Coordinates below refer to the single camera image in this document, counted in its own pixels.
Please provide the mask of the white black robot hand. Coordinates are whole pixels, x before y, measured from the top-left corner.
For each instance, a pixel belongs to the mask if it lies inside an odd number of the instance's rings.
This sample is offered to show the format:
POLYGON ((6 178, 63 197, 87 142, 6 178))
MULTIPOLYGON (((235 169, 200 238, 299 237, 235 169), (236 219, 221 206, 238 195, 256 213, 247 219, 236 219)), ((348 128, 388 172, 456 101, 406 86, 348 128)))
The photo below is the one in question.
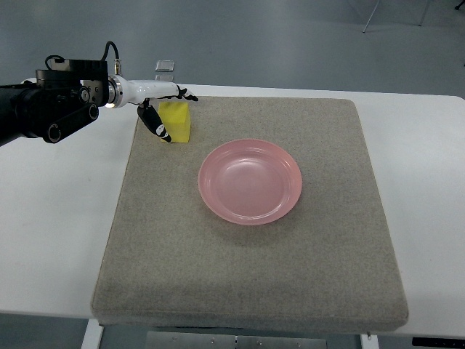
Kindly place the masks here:
POLYGON ((152 105, 152 101, 160 99, 185 99, 198 101, 198 98, 187 88, 174 82, 158 80, 126 80, 122 76, 114 75, 110 78, 113 86, 114 108, 126 104, 137 106, 137 115, 150 132, 160 139, 170 143, 171 135, 164 126, 161 117, 152 105))

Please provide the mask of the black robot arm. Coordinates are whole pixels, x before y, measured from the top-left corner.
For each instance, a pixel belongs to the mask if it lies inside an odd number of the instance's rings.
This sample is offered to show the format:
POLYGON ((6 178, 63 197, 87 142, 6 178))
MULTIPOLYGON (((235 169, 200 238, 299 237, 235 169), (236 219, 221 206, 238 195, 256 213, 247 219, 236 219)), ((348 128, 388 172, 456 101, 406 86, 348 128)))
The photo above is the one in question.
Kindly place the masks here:
POLYGON ((109 41, 99 60, 69 60, 59 55, 45 59, 46 68, 35 79, 1 86, 1 145, 20 137, 58 143, 96 121, 99 108, 117 96, 106 61, 115 53, 115 71, 121 71, 117 46, 109 41))

